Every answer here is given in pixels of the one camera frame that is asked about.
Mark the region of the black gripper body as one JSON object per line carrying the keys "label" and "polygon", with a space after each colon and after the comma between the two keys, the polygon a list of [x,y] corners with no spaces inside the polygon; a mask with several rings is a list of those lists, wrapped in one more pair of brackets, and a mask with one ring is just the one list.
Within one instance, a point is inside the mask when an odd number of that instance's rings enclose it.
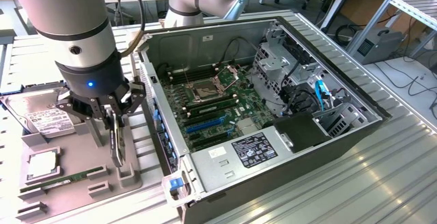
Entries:
{"label": "black gripper body", "polygon": [[121,66],[121,53],[111,53],[110,57],[98,65],[87,68],[75,68],[57,64],[70,93],[87,98],[99,98],[102,105],[115,101],[114,92],[127,83]]}

